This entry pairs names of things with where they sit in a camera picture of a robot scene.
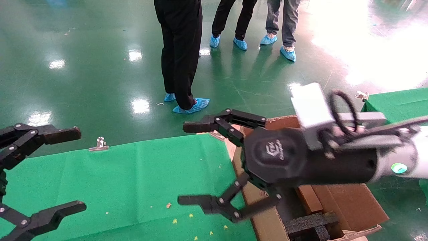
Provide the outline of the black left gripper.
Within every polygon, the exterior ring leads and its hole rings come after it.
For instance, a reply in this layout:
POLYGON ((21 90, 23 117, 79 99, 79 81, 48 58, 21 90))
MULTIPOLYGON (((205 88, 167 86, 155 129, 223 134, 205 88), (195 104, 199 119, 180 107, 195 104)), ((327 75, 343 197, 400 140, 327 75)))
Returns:
MULTIPOLYGON (((54 145, 81 139, 77 127, 58 129, 53 125, 30 126, 15 124, 0 130, 0 201, 7 194, 8 181, 4 169, 11 170, 43 145, 54 145)), ((84 212, 87 205, 73 201, 34 213, 30 217, 1 203, 0 216, 15 225, 2 241, 31 241, 36 236, 54 231, 63 218, 84 212)))

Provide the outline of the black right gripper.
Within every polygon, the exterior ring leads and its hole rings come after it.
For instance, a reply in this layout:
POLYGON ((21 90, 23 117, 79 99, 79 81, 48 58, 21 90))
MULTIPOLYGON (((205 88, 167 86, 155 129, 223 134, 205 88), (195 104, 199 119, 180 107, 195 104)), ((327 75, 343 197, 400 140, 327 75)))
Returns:
POLYGON ((184 122, 186 133, 217 131, 235 146, 242 147, 241 160, 245 172, 238 175, 221 196, 181 195, 177 203, 199 206, 206 215, 219 214, 238 223, 275 207, 282 199, 276 193, 237 209, 231 201, 248 181, 269 192, 280 186, 368 183, 376 174, 378 157, 375 149, 345 150, 328 159, 322 150, 308 148, 301 130, 267 130, 265 125, 264 116, 229 108, 216 115, 205 115, 198 122, 184 122), (253 130, 244 137, 232 125, 253 130))

